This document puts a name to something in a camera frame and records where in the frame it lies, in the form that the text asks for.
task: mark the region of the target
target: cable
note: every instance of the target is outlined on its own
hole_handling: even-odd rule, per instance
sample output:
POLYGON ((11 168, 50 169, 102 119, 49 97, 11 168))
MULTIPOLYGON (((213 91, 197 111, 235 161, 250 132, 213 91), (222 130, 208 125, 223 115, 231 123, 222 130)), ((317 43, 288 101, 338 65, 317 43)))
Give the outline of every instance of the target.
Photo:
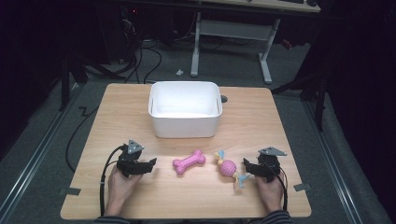
POLYGON ((99 106, 97 106, 90 114, 88 114, 87 116, 85 116, 84 120, 81 121, 81 123, 77 126, 77 128, 74 130, 72 136, 69 138, 69 142, 67 143, 67 147, 66 147, 66 152, 65 152, 65 156, 66 156, 66 163, 67 166, 70 168, 70 170, 74 173, 76 171, 76 169, 73 168, 73 166, 70 164, 69 161, 69 148, 70 148, 70 144, 73 141, 74 136, 76 135, 77 131, 79 130, 79 128, 82 126, 82 124, 85 122, 85 120, 87 120, 97 109, 99 108, 99 106))
MULTIPOLYGON (((135 49, 137 49, 135 47, 135 43, 139 43, 140 42, 139 41, 140 37, 143 34, 143 30, 142 29, 140 29, 140 32, 136 31, 136 28, 135 28, 136 24, 134 24, 134 23, 136 23, 136 21, 134 23, 132 23, 129 20, 122 19, 121 22, 127 24, 126 25, 127 26, 126 27, 127 30, 125 31, 125 29, 124 29, 123 33, 124 33, 124 35, 126 37, 126 48, 127 48, 126 59, 128 61, 128 64, 125 67, 121 68, 120 70, 117 70, 117 71, 114 71, 114 72, 111 71, 111 73, 116 75, 116 76, 120 75, 120 74, 122 74, 124 72, 127 72, 127 71, 131 70, 132 68, 134 68, 136 60, 135 60, 135 56, 134 56, 134 54, 132 52, 134 52, 135 49)), ((104 75, 103 72, 97 73, 95 71, 92 71, 88 67, 85 67, 85 70, 86 70, 87 73, 92 74, 94 76, 102 76, 102 75, 104 75)))
POLYGON ((124 81, 124 83, 127 83, 128 82, 128 80, 129 80, 129 78, 131 78, 131 76, 134 74, 134 73, 136 73, 136 81, 137 81, 137 84, 140 84, 140 81, 139 81, 139 75, 137 74, 137 68, 140 66, 140 64, 142 63, 142 48, 140 47, 140 58, 139 58, 139 63, 134 67, 134 70, 131 72, 131 74, 127 77, 127 78, 125 78, 125 81, 124 81))
POLYGON ((194 22, 195 22, 196 16, 197 16, 197 13, 195 12, 194 16, 192 18, 192 22, 191 22, 191 26, 190 26, 189 31, 183 37, 181 37, 179 39, 175 39, 174 41, 178 41, 178 40, 182 40, 182 39, 190 38, 191 36, 194 36, 194 35, 190 35, 190 36, 187 36, 187 35, 189 35, 191 33, 192 27, 194 26, 194 22))
POLYGON ((119 146, 116 149, 113 150, 113 152, 111 152, 110 156, 108 157, 106 164, 105 164, 105 168, 103 169, 102 172, 102 177, 100 179, 100 190, 99 190, 99 200, 100 200, 100 214, 101 217, 103 216, 103 214, 105 213, 105 180, 106 180, 106 170, 107 167, 115 162, 110 162, 111 158, 113 157, 113 155, 120 149, 122 149, 124 146, 119 146))
POLYGON ((237 46, 245 46, 245 45, 259 42, 259 40, 249 39, 249 40, 245 40, 244 43, 238 43, 235 41, 236 39, 238 39, 238 38, 224 38, 224 42, 227 44, 233 44, 233 45, 237 45, 237 46))
POLYGON ((210 41, 208 41, 208 40, 212 40, 212 39, 214 39, 214 40, 216 40, 216 39, 219 39, 219 44, 217 45, 217 46, 215 46, 214 48, 212 48, 212 49, 209 49, 209 48, 205 48, 202 44, 200 44, 200 48, 202 48, 202 49, 208 49, 208 50, 215 50, 215 49, 218 49, 218 48, 220 48, 221 46, 222 46, 222 44, 223 44, 223 42, 224 42, 224 37, 220 37, 220 36, 211 36, 211 37, 207 37, 207 38, 202 38, 203 40, 206 40, 206 42, 208 42, 209 44, 212 44, 214 41, 212 41, 212 43, 210 42, 210 41))
POLYGON ((191 35, 184 39, 178 40, 177 42, 174 42, 174 45, 178 45, 181 47, 188 47, 188 46, 194 45, 195 42, 194 42, 194 40, 191 40, 192 37, 194 37, 194 35, 191 35), (180 44, 180 42, 182 42, 182 41, 185 41, 185 42, 189 41, 189 42, 187 44, 180 44))
MULTIPOLYGON (((282 209, 287 211, 288 210, 288 189, 287 189, 288 177, 286 176, 285 171, 281 167, 279 167, 280 170, 282 171, 282 173, 285 175, 285 182, 286 182, 286 186, 285 186, 282 179, 280 179, 280 176, 265 161, 263 163, 270 169, 270 171, 274 174, 274 176, 276 176, 276 178, 279 180, 280 185, 282 186, 282 189, 283 189, 283 208, 282 209)), ((253 218, 250 221, 248 221, 247 224, 251 224, 254 221, 258 221, 258 220, 263 220, 263 217, 253 218)))
POLYGON ((149 72, 145 75, 145 78, 143 79, 143 84, 146 84, 146 80, 147 80, 148 76, 149 76, 158 66, 160 66, 161 62, 163 61, 163 57, 161 56, 161 53, 159 53, 157 50, 154 50, 154 49, 147 49, 147 50, 151 50, 151 51, 157 53, 158 56, 160 56, 160 61, 157 63, 157 65, 156 65, 153 69, 151 69, 151 71, 149 71, 149 72))
MULTIPOLYGON (((280 185, 282 185, 283 188, 283 210, 287 211, 288 210, 288 189, 285 187, 285 184, 283 181, 280 179, 279 175, 265 162, 263 161, 264 164, 270 169, 270 171, 273 173, 274 176, 279 180, 280 185)), ((285 181, 286 184, 288 183, 288 178, 286 177, 286 173, 283 171, 281 167, 279 167, 282 173, 285 175, 285 181)))

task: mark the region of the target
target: toy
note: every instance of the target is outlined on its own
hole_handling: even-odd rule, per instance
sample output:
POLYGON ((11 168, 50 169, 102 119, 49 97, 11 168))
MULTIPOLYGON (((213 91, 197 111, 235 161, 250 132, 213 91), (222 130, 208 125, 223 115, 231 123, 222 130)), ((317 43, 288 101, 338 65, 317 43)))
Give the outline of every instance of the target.
POLYGON ((176 173, 178 175, 183 175, 187 168, 190 166, 199 163, 204 164, 206 161, 205 156, 202 155, 202 151, 197 149, 195 150, 192 155, 183 159, 183 160, 174 160, 172 163, 176 169, 176 173))
POLYGON ((236 172, 236 165, 233 161, 224 160, 224 151, 220 150, 215 154, 218 160, 218 165, 222 175, 233 177, 235 182, 233 184, 233 191, 238 191, 243 187, 243 182, 248 178, 248 175, 240 175, 236 172))

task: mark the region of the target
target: wooden table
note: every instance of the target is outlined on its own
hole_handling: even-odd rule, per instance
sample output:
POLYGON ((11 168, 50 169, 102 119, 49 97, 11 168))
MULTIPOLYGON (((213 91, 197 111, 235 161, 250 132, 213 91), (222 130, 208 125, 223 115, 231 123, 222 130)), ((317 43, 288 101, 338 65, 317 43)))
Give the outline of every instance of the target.
POLYGON ((223 104, 216 135, 211 138, 163 139, 155 136, 148 112, 150 85, 110 84, 92 125, 71 188, 81 189, 78 196, 67 195, 61 211, 64 219, 93 219, 100 216, 99 182, 109 154, 132 138, 145 149, 140 161, 158 158, 152 173, 145 174, 124 216, 155 218, 241 218, 264 217, 254 177, 244 188, 233 192, 234 179, 219 173, 214 154, 223 149, 225 158, 234 161, 245 174, 243 158, 257 163, 259 149, 276 147, 287 157, 279 157, 289 184, 289 211, 293 217, 308 217, 311 208, 301 184, 288 139, 271 92, 264 88, 220 87, 228 97, 223 104), (177 176, 172 160, 183 159, 201 149, 204 165, 191 167, 177 176))

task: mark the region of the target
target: sleeve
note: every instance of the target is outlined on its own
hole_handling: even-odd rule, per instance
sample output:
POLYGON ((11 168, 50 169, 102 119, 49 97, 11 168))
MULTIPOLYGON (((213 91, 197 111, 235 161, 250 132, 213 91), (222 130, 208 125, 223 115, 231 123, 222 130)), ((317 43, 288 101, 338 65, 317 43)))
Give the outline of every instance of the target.
POLYGON ((130 224, 123 217, 99 217, 92 224, 130 224))
POLYGON ((285 210, 278 210, 268 214, 262 220, 262 224, 291 224, 291 217, 288 211, 285 210))

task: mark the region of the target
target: human hand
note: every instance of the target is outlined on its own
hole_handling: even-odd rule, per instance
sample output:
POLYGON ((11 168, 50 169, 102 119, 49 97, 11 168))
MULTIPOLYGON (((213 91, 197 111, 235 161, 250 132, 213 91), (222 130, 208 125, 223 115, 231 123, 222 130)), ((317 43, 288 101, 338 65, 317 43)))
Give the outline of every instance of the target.
POLYGON ((117 165, 113 167, 108 179, 109 196, 105 216, 120 216, 124 203, 132 195, 136 184, 142 177, 143 175, 130 175, 127 178, 117 168, 117 165))
MULTIPOLYGON (((259 194, 265 209, 268 213, 276 210, 281 210, 281 201, 283 197, 283 187, 277 178, 274 178, 270 183, 266 182, 265 177, 254 176, 256 178, 257 185, 259 187, 259 194)), ((280 172, 280 179, 283 181, 284 174, 280 172)))

